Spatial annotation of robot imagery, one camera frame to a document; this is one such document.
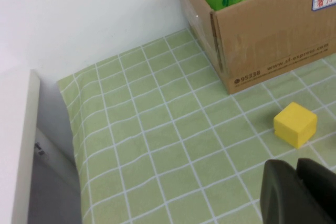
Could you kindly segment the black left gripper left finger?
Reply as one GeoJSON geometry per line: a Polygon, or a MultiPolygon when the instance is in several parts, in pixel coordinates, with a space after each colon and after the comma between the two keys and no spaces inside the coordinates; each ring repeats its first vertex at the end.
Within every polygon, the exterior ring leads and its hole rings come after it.
{"type": "Polygon", "coordinates": [[[260,194],[263,223],[335,223],[298,176],[282,160],[265,162],[260,194]]]}

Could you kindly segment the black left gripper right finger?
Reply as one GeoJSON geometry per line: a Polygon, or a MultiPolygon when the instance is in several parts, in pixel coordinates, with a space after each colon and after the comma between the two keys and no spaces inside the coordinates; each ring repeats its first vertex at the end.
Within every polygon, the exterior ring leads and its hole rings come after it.
{"type": "Polygon", "coordinates": [[[296,171],[322,209],[335,216],[335,173],[309,158],[298,159],[296,171]]]}

